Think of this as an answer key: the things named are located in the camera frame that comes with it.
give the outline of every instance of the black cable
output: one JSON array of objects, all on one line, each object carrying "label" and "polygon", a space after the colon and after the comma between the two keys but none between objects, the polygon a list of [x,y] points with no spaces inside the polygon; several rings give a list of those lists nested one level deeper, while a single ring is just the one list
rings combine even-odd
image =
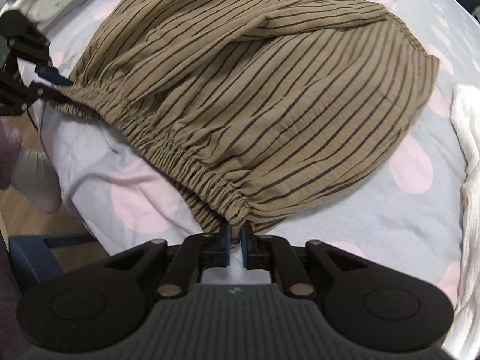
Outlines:
[{"label": "black cable", "polygon": [[35,122],[33,121],[33,117],[32,117],[32,115],[30,114],[30,110],[29,110],[29,109],[27,109],[27,114],[28,114],[28,117],[30,118],[30,121],[32,122],[33,127],[35,127],[35,130],[37,130],[37,132],[38,132],[38,127],[37,127],[37,125],[35,124]]}]

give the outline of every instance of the gray cloth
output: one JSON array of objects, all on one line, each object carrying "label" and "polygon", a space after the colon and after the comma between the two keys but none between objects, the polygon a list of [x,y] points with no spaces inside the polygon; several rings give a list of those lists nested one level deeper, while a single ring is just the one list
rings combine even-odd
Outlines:
[{"label": "gray cloth", "polygon": [[29,347],[15,317],[20,297],[10,270],[7,248],[0,236],[0,360],[18,359]]}]

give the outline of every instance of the silver screw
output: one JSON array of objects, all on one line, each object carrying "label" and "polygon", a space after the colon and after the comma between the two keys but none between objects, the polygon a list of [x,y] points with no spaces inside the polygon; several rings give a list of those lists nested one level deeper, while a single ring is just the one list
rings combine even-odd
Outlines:
[{"label": "silver screw", "polygon": [[176,284],[163,284],[157,288],[157,292],[164,298],[173,298],[182,293],[182,289]]},{"label": "silver screw", "polygon": [[314,291],[314,288],[306,283],[296,283],[290,287],[291,294],[302,298],[310,296]]}]

